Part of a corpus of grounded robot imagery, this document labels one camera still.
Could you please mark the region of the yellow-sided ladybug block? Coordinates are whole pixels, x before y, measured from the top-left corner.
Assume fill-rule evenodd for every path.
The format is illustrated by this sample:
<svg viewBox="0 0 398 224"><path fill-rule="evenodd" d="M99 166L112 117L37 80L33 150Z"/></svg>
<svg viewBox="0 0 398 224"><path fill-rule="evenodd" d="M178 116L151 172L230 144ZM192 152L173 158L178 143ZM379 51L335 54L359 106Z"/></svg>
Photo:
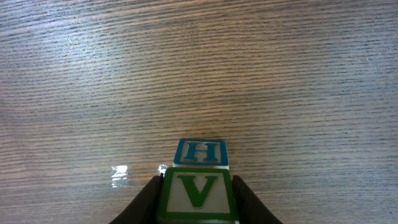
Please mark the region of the yellow-sided ladybug block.
<svg viewBox="0 0 398 224"><path fill-rule="evenodd" d="M158 223L239 223L229 170L167 169L156 220Z"/></svg>

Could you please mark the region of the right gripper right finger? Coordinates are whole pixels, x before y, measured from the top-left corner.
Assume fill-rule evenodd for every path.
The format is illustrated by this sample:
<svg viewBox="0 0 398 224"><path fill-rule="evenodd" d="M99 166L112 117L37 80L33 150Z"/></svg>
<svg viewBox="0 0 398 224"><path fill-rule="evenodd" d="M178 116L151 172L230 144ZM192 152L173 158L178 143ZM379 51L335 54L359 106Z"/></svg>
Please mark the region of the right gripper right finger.
<svg viewBox="0 0 398 224"><path fill-rule="evenodd" d="M240 224L282 224L240 176L234 175L231 183Z"/></svg>

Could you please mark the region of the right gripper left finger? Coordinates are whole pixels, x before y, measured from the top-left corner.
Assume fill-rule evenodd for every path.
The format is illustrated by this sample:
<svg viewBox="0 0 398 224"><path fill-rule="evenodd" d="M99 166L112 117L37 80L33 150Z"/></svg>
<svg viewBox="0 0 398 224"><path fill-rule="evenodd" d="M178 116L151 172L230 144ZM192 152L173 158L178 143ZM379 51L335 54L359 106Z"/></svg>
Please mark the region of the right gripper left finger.
<svg viewBox="0 0 398 224"><path fill-rule="evenodd" d="M156 224L156 210L163 181L163 175L153 176L129 205L109 224Z"/></svg>

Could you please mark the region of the pretzel block red side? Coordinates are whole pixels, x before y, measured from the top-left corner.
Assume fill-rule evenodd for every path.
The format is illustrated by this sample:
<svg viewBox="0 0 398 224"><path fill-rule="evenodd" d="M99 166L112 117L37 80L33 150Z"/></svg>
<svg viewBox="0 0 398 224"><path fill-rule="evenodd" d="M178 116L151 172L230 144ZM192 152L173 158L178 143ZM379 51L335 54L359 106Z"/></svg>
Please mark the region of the pretzel block red side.
<svg viewBox="0 0 398 224"><path fill-rule="evenodd" d="M229 169L228 148L219 139L180 139L173 167Z"/></svg>

